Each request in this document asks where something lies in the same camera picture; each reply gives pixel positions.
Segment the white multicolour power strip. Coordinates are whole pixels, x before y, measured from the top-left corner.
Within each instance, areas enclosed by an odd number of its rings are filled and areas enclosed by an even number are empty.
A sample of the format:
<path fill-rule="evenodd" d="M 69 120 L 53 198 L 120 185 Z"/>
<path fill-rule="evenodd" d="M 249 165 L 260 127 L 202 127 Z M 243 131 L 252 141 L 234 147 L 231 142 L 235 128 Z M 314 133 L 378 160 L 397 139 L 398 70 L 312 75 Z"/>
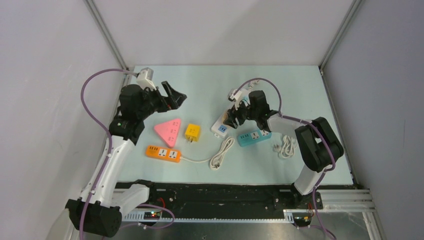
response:
<path fill-rule="evenodd" d="M 253 80 L 253 81 L 250 81 L 249 83 L 246 84 L 246 88 L 242 88 L 242 89 L 245 89 L 245 96 L 244 96 L 242 101 L 246 101 L 247 104 L 250 103 L 249 102 L 249 93 L 253 91 L 253 88 L 258 83 L 259 83 L 259 80 Z M 223 139 L 225 139 L 227 137 L 230 126 L 225 125 L 223 123 L 223 115 L 224 115 L 224 113 L 227 113 L 228 110 L 232 109 L 233 106 L 236 106 L 236 108 L 237 108 L 239 105 L 235 105 L 234 102 L 230 101 L 230 104 L 227 106 L 227 108 L 224 110 L 224 112 L 220 115 L 220 117 L 212 125 L 210 130 L 214 133 L 214 135 L 216 137 L 223 138 Z"/>

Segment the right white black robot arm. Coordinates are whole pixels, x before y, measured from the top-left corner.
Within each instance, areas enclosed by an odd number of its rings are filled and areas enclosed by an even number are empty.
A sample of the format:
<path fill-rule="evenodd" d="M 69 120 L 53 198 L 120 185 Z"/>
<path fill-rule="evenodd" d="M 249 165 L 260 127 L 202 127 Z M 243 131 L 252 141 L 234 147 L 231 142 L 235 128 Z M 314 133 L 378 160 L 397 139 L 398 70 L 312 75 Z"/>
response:
<path fill-rule="evenodd" d="M 245 121 L 254 121 L 262 131 L 295 138 L 304 165 L 291 185 L 290 202 L 295 208 L 303 209 L 311 201 L 310 193 L 344 155 L 344 148 L 327 119 L 304 120 L 283 115 L 270 108 L 262 90 L 249 92 L 248 101 L 243 100 L 240 91 L 234 90 L 228 99 L 233 106 L 226 112 L 225 125 L 236 129 Z"/>

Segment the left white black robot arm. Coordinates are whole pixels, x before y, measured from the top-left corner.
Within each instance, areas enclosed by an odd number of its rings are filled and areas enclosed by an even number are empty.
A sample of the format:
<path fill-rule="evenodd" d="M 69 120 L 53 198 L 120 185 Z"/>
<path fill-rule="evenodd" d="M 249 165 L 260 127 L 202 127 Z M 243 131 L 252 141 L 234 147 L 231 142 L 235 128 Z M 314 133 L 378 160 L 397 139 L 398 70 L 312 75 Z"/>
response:
<path fill-rule="evenodd" d="M 80 238 L 85 233 L 111 238 L 120 229 L 123 217 L 137 206 L 152 208 L 157 204 L 157 193 L 143 184 L 134 183 L 118 194 L 114 191 L 125 160 L 145 129 L 145 119 L 153 113 L 176 110 L 187 99 L 186 94 L 174 90 L 167 81 L 161 84 L 166 96 L 155 86 L 129 84 L 121 89 L 120 105 L 106 128 L 107 144 L 93 176 L 80 197 L 69 199 L 65 205 Z"/>

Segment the beige cube socket adapter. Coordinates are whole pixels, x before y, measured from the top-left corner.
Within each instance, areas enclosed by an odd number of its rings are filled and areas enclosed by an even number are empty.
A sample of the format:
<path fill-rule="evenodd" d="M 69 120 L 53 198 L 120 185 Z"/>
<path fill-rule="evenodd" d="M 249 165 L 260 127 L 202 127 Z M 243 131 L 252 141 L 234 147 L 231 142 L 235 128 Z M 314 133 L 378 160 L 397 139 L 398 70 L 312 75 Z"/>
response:
<path fill-rule="evenodd" d="M 223 122 L 226 122 L 226 121 L 228 121 L 228 119 L 229 119 L 229 115 L 228 115 L 228 113 L 227 113 L 227 112 L 225 112 L 225 113 L 223 114 L 222 121 L 223 121 Z"/>

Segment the yellow cube socket adapter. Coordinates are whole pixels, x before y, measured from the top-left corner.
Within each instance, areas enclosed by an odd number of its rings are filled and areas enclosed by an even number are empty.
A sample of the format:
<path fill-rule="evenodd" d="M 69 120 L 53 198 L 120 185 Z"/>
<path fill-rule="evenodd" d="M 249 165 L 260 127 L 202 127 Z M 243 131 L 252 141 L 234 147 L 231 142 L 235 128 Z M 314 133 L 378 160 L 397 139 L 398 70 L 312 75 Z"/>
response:
<path fill-rule="evenodd" d="M 187 125 L 184 137 L 189 142 L 198 142 L 201 135 L 201 126 L 193 123 Z"/>

